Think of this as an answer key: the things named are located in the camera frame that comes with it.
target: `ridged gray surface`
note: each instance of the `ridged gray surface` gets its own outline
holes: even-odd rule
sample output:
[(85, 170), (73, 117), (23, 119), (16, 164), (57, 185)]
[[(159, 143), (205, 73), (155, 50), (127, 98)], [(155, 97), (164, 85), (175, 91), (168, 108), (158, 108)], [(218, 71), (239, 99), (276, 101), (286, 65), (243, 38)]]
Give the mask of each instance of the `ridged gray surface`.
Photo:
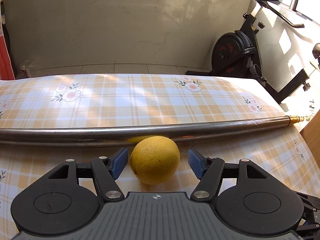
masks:
[[(14, 240), (45, 237), (21, 233)], [(121, 202), (104, 205), (84, 228), (50, 240), (254, 240), (232, 231), (206, 203), (190, 201), (184, 193), (130, 193)], [(264, 239), (298, 240), (294, 233)]]

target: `metal pole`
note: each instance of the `metal pole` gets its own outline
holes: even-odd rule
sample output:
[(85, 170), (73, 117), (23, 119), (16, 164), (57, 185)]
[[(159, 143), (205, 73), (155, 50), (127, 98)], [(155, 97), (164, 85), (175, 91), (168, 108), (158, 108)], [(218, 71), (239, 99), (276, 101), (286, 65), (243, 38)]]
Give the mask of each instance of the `metal pole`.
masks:
[(188, 142), (289, 126), (308, 117), (272, 118), (143, 125), (100, 128), (0, 129), (0, 144), (33, 147), (119, 147), (133, 146), (151, 136), (165, 136), (175, 142)]

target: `tablecloth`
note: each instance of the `tablecloth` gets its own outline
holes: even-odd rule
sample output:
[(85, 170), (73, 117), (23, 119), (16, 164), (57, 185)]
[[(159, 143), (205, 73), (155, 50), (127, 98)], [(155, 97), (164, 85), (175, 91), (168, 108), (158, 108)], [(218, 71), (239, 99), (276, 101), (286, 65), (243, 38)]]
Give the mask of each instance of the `tablecloth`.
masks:
[[(0, 128), (111, 127), (213, 122), (283, 116), (255, 80), (157, 74), (65, 75), (0, 81)], [(166, 183), (140, 183), (127, 165), (116, 181), (128, 191), (193, 191), (196, 179), (187, 161), (194, 148), (226, 162), (249, 158), (293, 190), (319, 196), (320, 169), (298, 130), (285, 127), (256, 134), (178, 144), (181, 160)], [(0, 239), (17, 229), (13, 198), (68, 158), (88, 162), (117, 148), (36, 148), (0, 146)], [(225, 179), (221, 190), (235, 184)], [(80, 185), (94, 191), (91, 179)]]

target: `yellow citrus fruit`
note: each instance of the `yellow citrus fruit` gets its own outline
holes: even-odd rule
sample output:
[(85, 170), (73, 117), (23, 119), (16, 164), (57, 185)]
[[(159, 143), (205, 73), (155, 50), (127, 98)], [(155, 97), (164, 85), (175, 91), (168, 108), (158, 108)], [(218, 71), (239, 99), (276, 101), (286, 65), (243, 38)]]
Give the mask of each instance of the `yellow citrus fruit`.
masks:
[(156, 185), (168, 180), (177, 170), (180, 152), (174, 141), (153, 136), (139, 142), (132, 151), (130, 167), (143, 183)]

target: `wall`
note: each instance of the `wall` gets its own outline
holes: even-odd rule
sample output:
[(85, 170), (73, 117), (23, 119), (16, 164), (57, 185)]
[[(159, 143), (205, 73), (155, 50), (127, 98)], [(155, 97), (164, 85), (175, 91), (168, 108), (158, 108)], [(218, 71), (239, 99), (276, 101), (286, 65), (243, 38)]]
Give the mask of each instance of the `wall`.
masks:
[(4, 0), (14, 60), (38, 69), (145, 63), (205, 67), (250, 0)]
[(315, 101), (315, 112), (320, 108), (320, 72), (310, 64), (318, 65), (312, 55), (314, 45), (320, 42), (320, 26), (304, 19), (288, 8), (270, 3), (294, 24), (303, 23), (305, 28), (294, 29), (254, 0), (250, 2), (248, 12), (256, 14), (255, 26), (259, 21), (265, 28), (257, 34), (260, 54), (263, 63), (262, 73), (276, 89), (282, 89), (302, 68), (310, 75), (308, 82), (311, 88), (305, 92), (300, 87), (291, 97), (285, 99), (284, 110), (289, 108), (290, 114), (310, 114), (310, 100)]

